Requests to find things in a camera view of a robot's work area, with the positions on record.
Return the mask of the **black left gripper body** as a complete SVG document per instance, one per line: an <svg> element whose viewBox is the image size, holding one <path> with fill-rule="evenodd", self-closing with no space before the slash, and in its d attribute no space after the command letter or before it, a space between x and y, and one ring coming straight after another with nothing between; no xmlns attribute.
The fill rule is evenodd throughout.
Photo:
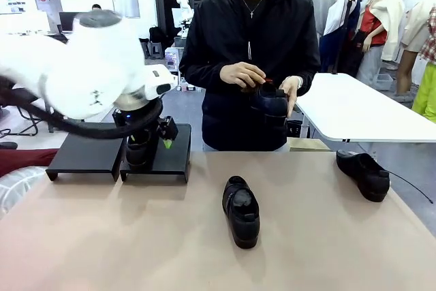
<svg viewBox="0 0 436 291"><path fill-rule="evenodd" d="M145 134L154 132L163 122L160 109L115 110L113 134Z"/></svg>

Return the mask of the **person's right hand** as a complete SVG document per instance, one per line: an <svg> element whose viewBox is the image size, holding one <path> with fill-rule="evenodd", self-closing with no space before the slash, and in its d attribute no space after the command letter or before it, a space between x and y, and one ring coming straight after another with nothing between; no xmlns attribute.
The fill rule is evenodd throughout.
<svg viewBox="0 0 436 291"><path fill-rule="evenodd" d="M223 82L243 89L255 88L266 82L266 75L260 68L245 62L223 66L219 77Z"/></svg>

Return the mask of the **person's left hand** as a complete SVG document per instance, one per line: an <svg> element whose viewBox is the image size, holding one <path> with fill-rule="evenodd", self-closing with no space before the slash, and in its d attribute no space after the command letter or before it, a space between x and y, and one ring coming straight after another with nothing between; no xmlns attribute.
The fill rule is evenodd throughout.
<svg viewBox="0 0 436 291"><path fill-rule="evenodd" d="M296 104L297 92L302 86L302 78L299 76L288 76L280 85L279 89L282 90L287 96L287 118L290 118L292 111Z"/></svg>

